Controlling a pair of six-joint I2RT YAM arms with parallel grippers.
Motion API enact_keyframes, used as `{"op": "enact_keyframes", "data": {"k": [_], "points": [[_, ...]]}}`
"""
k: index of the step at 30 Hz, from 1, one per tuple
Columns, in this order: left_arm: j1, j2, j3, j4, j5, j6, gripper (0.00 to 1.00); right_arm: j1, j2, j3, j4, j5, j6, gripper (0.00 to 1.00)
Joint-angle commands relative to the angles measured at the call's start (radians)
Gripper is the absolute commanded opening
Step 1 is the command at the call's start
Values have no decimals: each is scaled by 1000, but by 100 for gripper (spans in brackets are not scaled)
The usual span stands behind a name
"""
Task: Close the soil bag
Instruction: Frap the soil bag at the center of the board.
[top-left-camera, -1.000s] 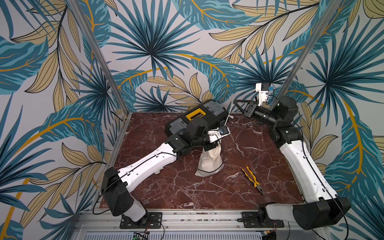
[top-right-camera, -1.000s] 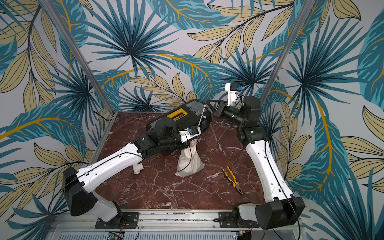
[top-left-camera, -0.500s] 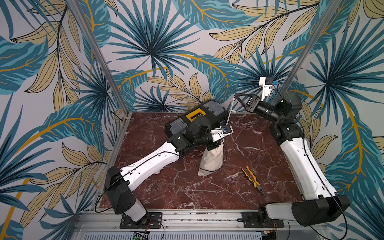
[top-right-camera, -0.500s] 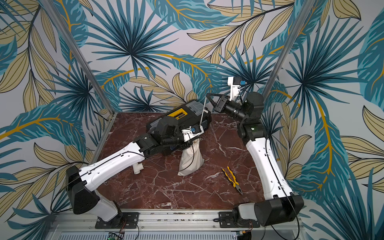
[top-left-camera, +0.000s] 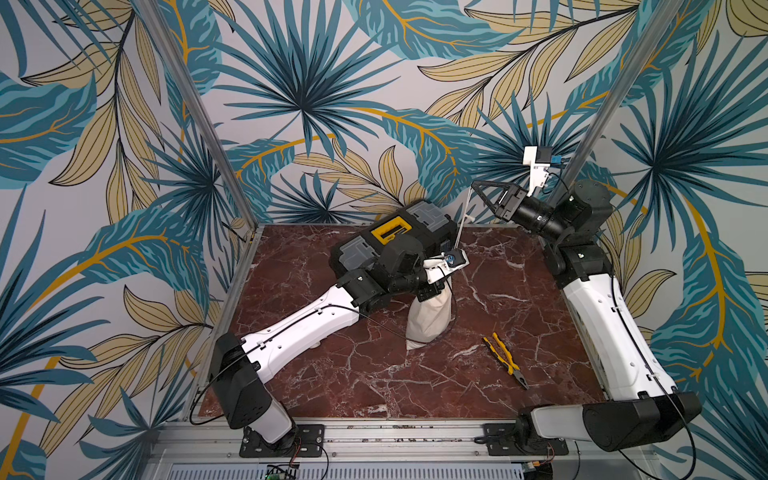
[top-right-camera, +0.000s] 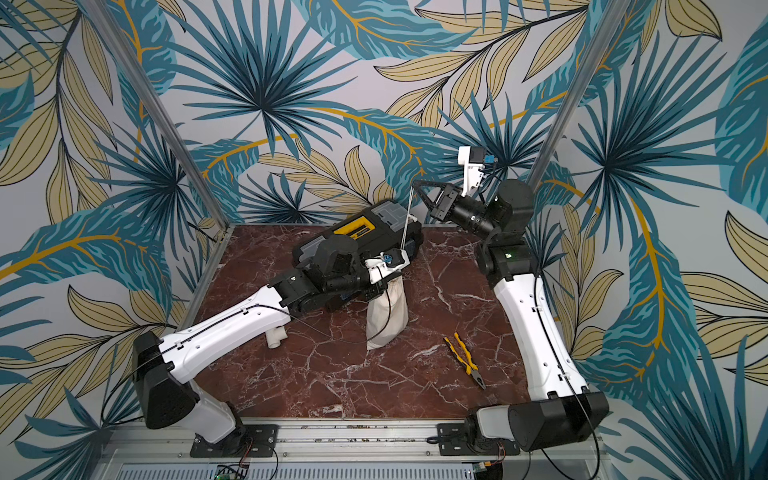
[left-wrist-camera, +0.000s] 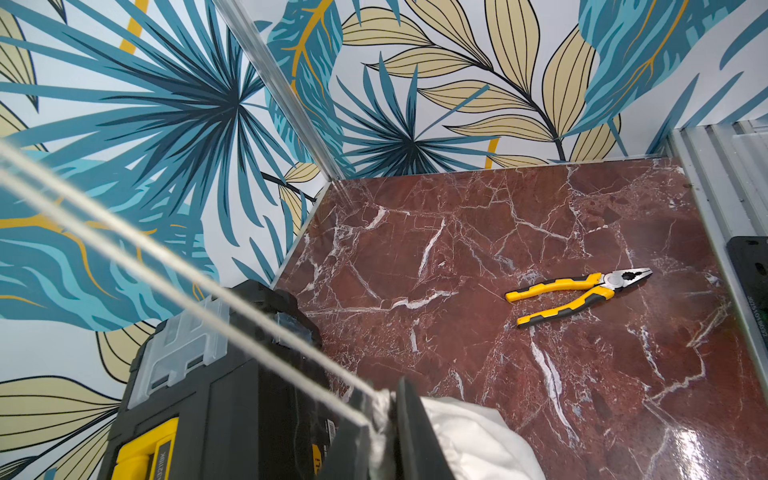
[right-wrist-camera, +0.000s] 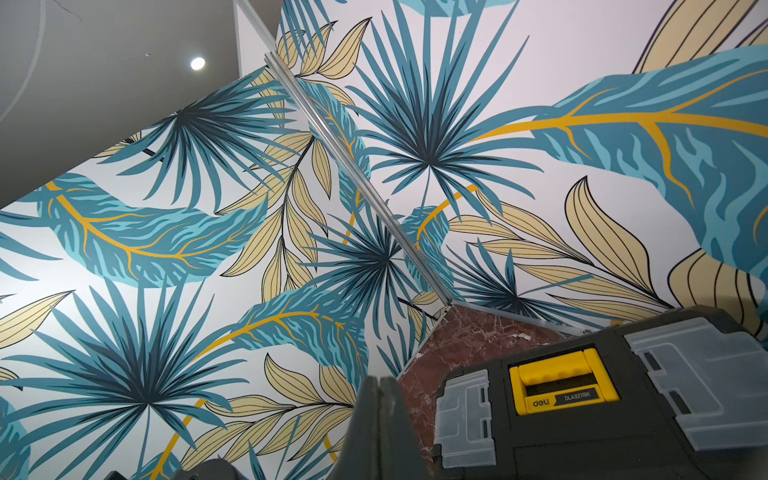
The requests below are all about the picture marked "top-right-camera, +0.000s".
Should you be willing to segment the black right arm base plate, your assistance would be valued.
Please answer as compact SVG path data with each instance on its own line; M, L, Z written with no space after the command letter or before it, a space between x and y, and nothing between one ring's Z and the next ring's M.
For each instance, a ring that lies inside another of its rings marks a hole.
M438 423L436 433L426 439L437 445L441 456L517 456L521 450L516 442L506 439L486 439L472 436L464 423Z

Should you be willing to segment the cream cloth drawstring bag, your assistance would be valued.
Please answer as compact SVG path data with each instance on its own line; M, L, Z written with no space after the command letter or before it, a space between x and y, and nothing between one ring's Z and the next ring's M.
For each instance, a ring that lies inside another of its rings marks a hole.
M418 244L414 243L411 251L408 245L411 243L407 239L410 227L418 225L416 217L411 214L413 193L409 192L407 207L402 214L397 214L394 226L400 226L400 239L390 248L399 248L407 252L411 261L418 249ZM389 284L387 290L377 296L371 297L368 301L366 317L366 348L375 350L382 348L401 333L408 323L408 308L405 298L405 290L402 276Z

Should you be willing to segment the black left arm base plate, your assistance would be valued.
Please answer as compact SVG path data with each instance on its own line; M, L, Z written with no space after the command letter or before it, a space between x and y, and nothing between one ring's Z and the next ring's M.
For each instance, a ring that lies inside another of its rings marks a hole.
M191 458L269 458L277 440L277 424L250 424L237 427L217 443L207 442L196 434Z

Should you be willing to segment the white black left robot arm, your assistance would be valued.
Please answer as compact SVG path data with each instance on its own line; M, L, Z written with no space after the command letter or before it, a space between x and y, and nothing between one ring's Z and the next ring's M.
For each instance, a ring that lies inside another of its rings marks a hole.
M377 298L409 263L400 246L363 257L356 240L333 234L312 257L219 314L162 338L140 335L132 382L146 427L177 426L216 448L239 450L248 441L245 425L232 406L200 388L196 376L241 345L331 300Z

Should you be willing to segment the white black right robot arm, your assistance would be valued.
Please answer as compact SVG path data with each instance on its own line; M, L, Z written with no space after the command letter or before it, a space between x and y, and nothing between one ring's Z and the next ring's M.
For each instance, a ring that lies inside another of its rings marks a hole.
M416 180L412 188L431 217L479 239L476 263L511 324L525 367L528 402L471 413L470 441L513 441L531 452L596 439L608 401L576 368L549 309L539 263L523 239L535 210L531 187L505 180L487 203L449 183Z

